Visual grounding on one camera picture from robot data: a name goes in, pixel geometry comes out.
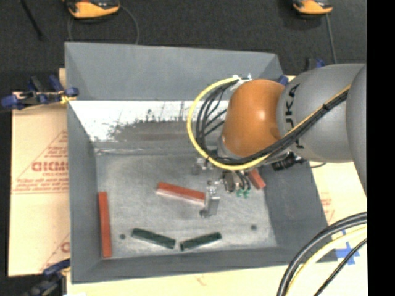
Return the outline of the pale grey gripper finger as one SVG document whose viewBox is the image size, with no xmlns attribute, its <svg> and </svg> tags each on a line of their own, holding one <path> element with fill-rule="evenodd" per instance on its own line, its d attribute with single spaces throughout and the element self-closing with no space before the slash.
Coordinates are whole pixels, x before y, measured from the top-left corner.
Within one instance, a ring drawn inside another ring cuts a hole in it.
<svg viewBox="0 0 395 296">
<path fill-rule="evenodd" d="M 210 196 L 207 196 L 204 202 L 204 208 L 199 212 L 201 218 L 208 218 L 211 216 L 211 202 L 212 199 Z"/>
<path fill-rule="evenodd" d="M 217 214 L 220 203 L 219 196 L 210 196 L 207 201 L 207 216 L 214 216 Z"/>
</svg>

